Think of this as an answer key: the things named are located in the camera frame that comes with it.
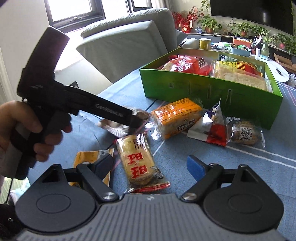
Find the person's left hand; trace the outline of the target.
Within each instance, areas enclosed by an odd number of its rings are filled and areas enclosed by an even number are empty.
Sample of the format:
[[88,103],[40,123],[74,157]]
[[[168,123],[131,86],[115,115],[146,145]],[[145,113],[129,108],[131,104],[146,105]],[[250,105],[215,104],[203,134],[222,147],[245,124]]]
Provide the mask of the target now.
[[[25,103],[19,101],[9,101],[1,105],[1,154],[5,154],[11,132],[17,123],[22,123],[29,131],[40,133],[42,125],[33,110]],[[45,162],[53,152],[55,146],[62,141],[63,133],[70,133],[72,126],[68,123],[57,133],[50,133],[45,137],[43,143],[34,145],[36,160]]]

